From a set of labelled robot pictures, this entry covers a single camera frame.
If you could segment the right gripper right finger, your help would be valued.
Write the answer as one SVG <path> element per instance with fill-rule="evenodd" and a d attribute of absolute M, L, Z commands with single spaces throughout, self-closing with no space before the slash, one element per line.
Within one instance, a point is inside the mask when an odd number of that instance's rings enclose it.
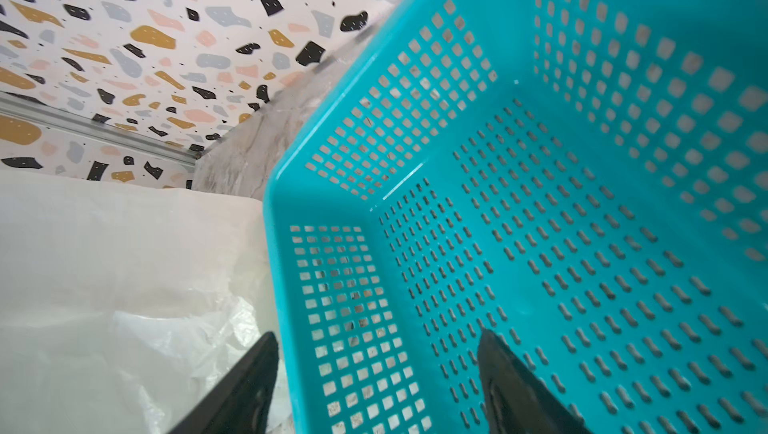
<path fill-rule="evenodd" d="M 478 368 L 491 433 L 586 433 L 573 416 L 494 332 L 480 337 Z"/>

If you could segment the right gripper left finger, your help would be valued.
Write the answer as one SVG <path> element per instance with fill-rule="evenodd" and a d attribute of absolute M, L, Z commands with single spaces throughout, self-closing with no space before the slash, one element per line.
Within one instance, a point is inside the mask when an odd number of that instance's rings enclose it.
<path fill-rule="evenodd" d="M 278 341 L 267 332 L 170 433 L 266 433 L 278 366 Z"/>

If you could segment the white plastic bag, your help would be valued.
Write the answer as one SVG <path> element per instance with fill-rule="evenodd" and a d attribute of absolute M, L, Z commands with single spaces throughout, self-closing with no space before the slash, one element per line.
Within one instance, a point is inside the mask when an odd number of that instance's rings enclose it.
<path fill-rule="evenodd" d="M 1 174 L 1 429 L 166 433 L 278 329 L 262 204 Z"/>

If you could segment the teal plastic basket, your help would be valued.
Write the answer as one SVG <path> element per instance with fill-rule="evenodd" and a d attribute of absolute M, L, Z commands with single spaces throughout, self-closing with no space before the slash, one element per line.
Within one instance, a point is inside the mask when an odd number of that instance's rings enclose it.
<path fill-rule="evenodd" d="M 264 199 L 300 433 L 767 429 L 767 0 L 405 0 Z"/>

